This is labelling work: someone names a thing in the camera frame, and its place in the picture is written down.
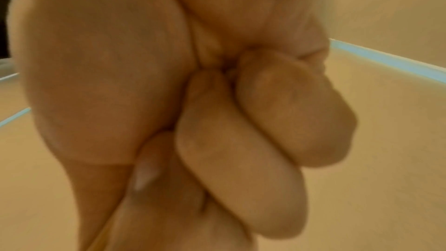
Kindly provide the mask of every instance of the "beige wall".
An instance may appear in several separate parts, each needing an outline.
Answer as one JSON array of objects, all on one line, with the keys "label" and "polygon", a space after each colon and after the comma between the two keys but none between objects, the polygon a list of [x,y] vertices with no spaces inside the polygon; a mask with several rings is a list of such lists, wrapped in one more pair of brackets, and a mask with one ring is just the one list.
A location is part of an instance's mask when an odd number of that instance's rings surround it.
[{"label": "beige wall", "polygon": [[[341,165],[305,171],[304,235],[260,251],[446,250],[446,85],[339,51],[327,64],[360,117],[353,150]],[[73,251],[69,189],[30,115],[0,128],[1,251]]]},{"label": "beige wall", "polygon": [[331,37],[446,67],[446,0],[322,0]]}]

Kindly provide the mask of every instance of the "blue line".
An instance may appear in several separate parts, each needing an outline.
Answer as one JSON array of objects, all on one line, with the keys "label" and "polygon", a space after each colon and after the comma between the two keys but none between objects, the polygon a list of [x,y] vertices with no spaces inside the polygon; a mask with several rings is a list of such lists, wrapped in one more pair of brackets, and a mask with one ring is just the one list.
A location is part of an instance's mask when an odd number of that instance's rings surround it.
[{"label": "blue line", "polygon": [[356,46],[346,42],[331,40],[331,47],[348,51],[355,55],[373,60],[375,62],[391,66],[425,78],[446,83],[446,69],[434,65],[410,60],[407,58],[379,52],[373,49]]},{"label": "blue line", "polygon": [[12,74],[12,75],[9,75],[9,76],[1,77],[0,81],[7,80],[7,79],[13,78],[13,77],[18,76],[18,75],[19,75],[18,73],[15,73],[15,74]]},{"label": "blue line", "polygon": [[1,121],[1,122],[0,122],[0,127],[5,126],[6,124],[9,124],[10,122],[14,121],[15,119],[17,119],[17,118],[19,118],[19,117],[25,115],[25,114],[28,113],[29,111],[31,111],[31,108],[23,109],[22,111],[20,111],[20,112],[18,112],[18,113],[16,113],[16,114],[12,115],[11,117],[9,117],[9,118],[7,118],[7,119]]}]

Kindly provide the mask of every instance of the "human hand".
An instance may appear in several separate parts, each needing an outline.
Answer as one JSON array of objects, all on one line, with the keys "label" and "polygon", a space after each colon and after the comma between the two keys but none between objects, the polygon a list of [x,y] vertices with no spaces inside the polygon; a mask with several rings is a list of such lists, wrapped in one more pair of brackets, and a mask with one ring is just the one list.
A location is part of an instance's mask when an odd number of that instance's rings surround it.
[{"label": "human hand", "polygon": [[[174,127],[182,163],[239,225],[273,238],[300,231],[298,167],[342,159],[355,126],[323,74],[328,40],[313,4],[13,0],[11,51],[36,125],[71,179],[83,250],[142,149]],[[208,69],[220,71],[198,71]],[[195,99],[183,108],[188,80]],[[203,162],[215,159],[226,163]]]}]

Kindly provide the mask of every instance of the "tan surface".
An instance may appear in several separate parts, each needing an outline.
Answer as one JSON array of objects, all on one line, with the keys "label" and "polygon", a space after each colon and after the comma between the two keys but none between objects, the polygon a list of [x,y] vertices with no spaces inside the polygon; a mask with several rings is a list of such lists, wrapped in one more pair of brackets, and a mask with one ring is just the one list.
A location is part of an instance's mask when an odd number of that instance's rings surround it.
[{"label": "tan surface", "polygon": [[331,37],[446,67],[444,0],[323,0]]},{"label": "tan surface", "polygon": [[0,121],[28,107],[18,77],[0,81]]},{"label": "tan surface", "polygon": [[[354,149],[342,165],[306,172],[305,234],[261,250],[445,250],[446,85],[340,52],[328,65],[361,119]],[[30,115],[0,128],[0,193],[0,250],[74,250],[68,182]]]}]

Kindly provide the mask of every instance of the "skin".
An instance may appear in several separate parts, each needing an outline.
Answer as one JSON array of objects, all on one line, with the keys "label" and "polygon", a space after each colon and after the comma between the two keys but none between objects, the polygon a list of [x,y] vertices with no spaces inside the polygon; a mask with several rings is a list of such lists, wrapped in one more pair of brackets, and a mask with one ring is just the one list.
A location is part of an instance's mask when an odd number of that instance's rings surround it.
[{"label": "skin", "polygon": [[305,224],[301,166],[354,114],[324,75],[315,0],[12,0],[11,52],[69,176],[87,250],[256,250]]}]

